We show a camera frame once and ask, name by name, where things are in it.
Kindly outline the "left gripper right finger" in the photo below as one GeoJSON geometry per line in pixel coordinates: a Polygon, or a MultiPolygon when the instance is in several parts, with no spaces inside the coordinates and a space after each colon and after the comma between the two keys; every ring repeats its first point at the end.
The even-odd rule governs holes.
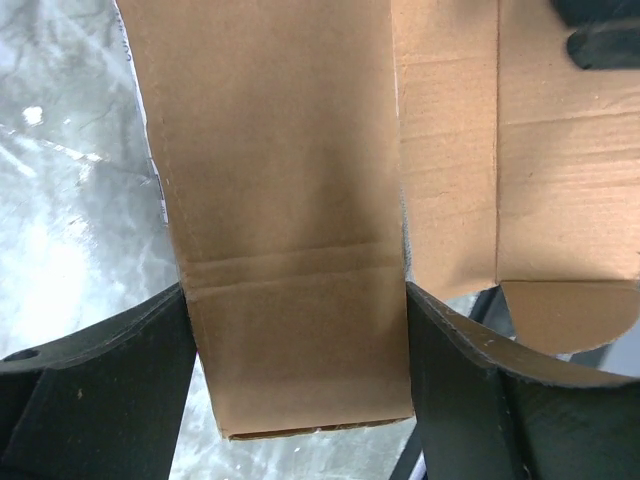
{"type": "Polygon", "coordinates": [[[431,479],[635,479],[639,383],[520,345],[408,284],[411,395],[431,479]]]}

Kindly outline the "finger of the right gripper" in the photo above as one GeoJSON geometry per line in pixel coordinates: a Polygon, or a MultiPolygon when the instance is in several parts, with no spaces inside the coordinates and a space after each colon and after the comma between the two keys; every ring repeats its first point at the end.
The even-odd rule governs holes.
{"type": "Polygon", "coordinates": [[[573,29],[566,52],[578,68],[639,69],[639,0],[557,0],[551,5],[573,29]]]}

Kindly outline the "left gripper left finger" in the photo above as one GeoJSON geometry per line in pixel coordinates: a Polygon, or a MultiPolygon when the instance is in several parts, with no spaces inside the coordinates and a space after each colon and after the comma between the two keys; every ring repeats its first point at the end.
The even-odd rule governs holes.
{"type": "Polygon", "coordinates": [[[174,284],[3,358],[2,478],[168,478],[195,356],[174,284]]]}

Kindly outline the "brown cardboard express box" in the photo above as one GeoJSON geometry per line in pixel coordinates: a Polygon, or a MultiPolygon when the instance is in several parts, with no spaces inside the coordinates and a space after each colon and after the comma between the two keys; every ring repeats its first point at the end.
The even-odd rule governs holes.
{"type": "Polygon", "coordinates": [[[121,1],[220,434],[414,412],[406,287],[559,359],[639,316],[639,69],[551,1],[121,1]]]}

